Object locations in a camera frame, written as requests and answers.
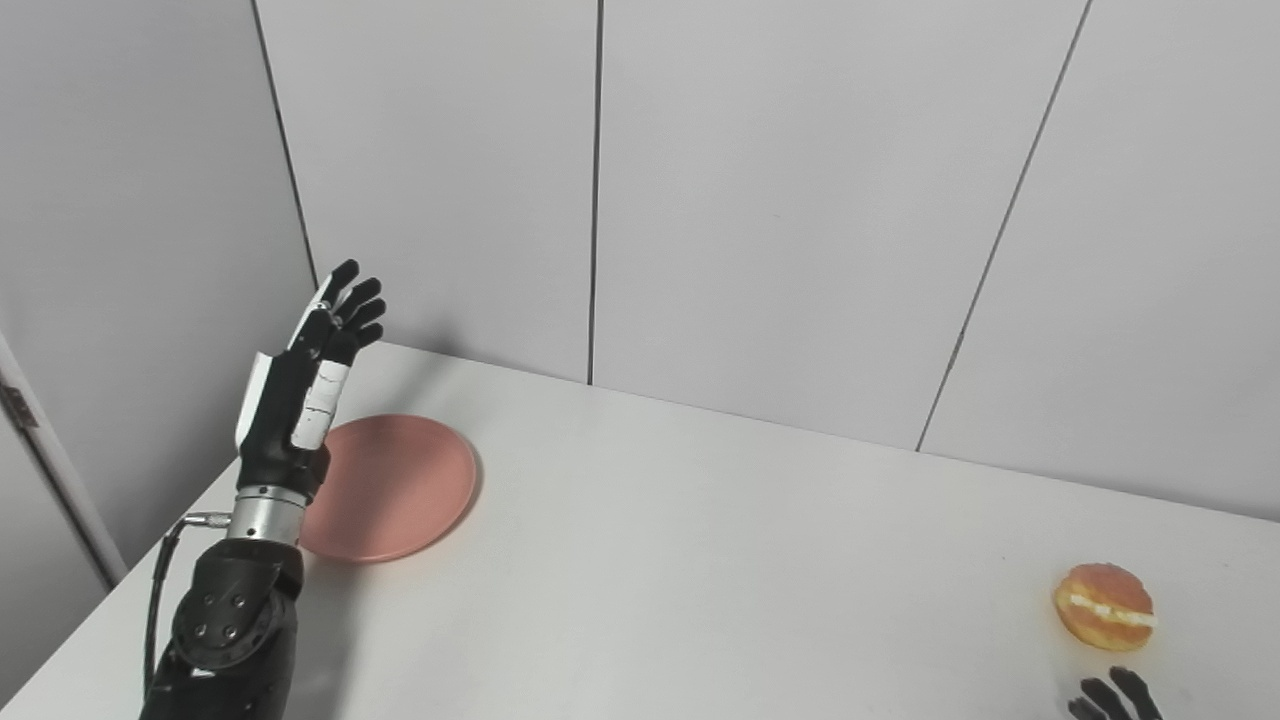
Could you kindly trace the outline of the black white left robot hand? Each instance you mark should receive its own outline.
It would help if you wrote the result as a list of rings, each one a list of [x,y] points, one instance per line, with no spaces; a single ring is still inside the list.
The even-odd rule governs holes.
[[[285,347],[253,357],[236,423],[238,488],[276,487],[310,503],[328,465],[324,448],[360,351],[383,336],[381,282],[348,259],[320,284]]]

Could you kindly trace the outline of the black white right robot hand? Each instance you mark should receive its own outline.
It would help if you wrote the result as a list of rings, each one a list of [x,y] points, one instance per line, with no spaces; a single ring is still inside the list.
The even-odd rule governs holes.
[[[1111,667],[1107,678],[1082,679],[1079,694],[1068,701],[1066,711],[1080,720],[1164,719],[1146,679],[1123,666]]]

